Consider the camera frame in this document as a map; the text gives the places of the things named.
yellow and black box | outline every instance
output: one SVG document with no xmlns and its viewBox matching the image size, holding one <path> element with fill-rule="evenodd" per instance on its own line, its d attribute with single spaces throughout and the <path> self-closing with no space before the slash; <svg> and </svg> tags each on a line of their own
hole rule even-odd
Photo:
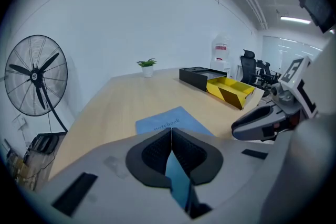
<svg viewBox="0 0 336 224">
<path fill-rule="evenodd" d="M 255 87 L 229 78 L 210 79 L 206 91 L 242 110 L 255 92 Z"/>
</svg>

cardboard box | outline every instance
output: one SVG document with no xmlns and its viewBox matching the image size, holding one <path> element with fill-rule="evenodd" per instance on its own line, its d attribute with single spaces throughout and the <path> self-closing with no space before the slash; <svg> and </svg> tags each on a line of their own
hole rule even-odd
<svg viewBox="0 0 336 224">
<path fill-rule="evenodd" d="M 226 72 L 204 67 L 180 69 L 180 80 L 202 91 L 207 91 L 242 110 L 255 93 L 255 87 L 229 79 L 226 75 Z"/>
<path fill-rule="evenodd" d="M 242 110 L 255 87 L 229 78 L 215 78 L 207 81 L 206 91 Z"/>
<path fill-rule="evenodd" d="M 19 185 L 24 186 L 25 178 L 27 178 L 29 173 L 29 167 L 16 153 L 11 153 L 8 158 L 8 163 L 11 176 L 16 179 L 16 182 Z"/>
</svg>

wooden table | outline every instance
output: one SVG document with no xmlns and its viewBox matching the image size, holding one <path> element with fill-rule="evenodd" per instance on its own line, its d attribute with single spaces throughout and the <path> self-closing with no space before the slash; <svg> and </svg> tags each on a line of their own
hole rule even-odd
<svg viewBox="0 0 336 224">
<path fill-rule="evenodd" d="M 254 108 L 263 90 L 256 89 L 243 110 L 178 79 L 178 69 L 112 78 L 86 105 L 57 152 L 49 179 L 93 148 L 136 135 L 135 122 L 182 106 L 214 135 L 233 138 L 231 125 Z"/>
</svg>

potted plant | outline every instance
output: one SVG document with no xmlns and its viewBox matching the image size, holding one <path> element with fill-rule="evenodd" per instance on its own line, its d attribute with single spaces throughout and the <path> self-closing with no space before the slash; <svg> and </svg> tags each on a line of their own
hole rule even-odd
<svg viewBox="0 0 336 224">
<path fill-rule="evenodd" d="M 154 58 L 151 58 L 146 62 L 138 61 L 137 64 L 142 67 L 142 73 L 145 78 L 150 78 L 153 76 L 153 65 L 156 64 Z"/>
</svg>

green plant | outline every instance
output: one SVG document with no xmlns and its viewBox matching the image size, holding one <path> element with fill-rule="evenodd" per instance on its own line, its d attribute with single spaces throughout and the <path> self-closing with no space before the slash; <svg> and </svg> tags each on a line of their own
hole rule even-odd
<svg viewBox="0 0 336 224">
<path fill-rule="evenodd" d="M 155 58 L 151 58 L 149 59 L 148 61 L 144 62 L 144 61 L 139 61 L 137 62 L 137 64 L 141 67 L 151 67 L 153 66 L 154 64 L 156 64 L 156 61 L 154 61 Z"/>
</svg>

